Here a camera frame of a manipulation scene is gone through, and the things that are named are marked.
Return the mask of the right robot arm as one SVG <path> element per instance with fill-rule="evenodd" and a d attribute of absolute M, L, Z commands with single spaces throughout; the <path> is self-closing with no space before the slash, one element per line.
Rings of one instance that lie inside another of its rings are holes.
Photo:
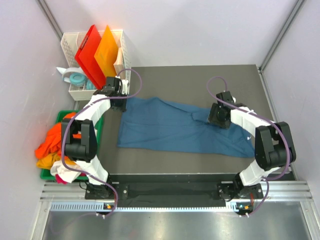
<path fill-rule="evenodd" d="M 288 123 L 273 122 L 257 115 L 243 104 L 236 104 L 229 91 L 218 93 L 215 97 L 208 122 L 222 129 L 231 124 L 250 133 L 255 140 L 254 161 L 233 181 L 233 192 L 239 198 L 245 198 L 252 191 L 252 186 L 274 171 L 294 162 L 297 158 L 290 126 Z"/>

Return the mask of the blue t-shirt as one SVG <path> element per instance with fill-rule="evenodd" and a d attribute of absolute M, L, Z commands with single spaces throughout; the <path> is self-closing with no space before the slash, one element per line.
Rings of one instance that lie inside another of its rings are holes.
<path fill-rule="evenodd" d="M 252 158 L 251 135 L 240 126 L 208 123 L 210 109 L 133 97 L 121 116 L 117 147 Z"/>

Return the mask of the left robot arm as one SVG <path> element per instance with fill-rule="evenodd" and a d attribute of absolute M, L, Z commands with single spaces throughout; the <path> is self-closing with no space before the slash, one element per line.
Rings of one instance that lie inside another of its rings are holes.
<path fill-rule="evenodd" d="M 108 183 L 109 173 L 98 158 L 98 140 L 95 131 L 103 114 L 112 109 L 124 110 L 130 97 L 130 81 L 119 76 L 108 77 L 101 90 L 96 90 L 89 102 L 75 116 L 61 122 L 61 161 L 67 174 L 62 179 L 73 182 L 80 174 L 88 177 L 102 198 L 109 198 L 114 191 Z"/>

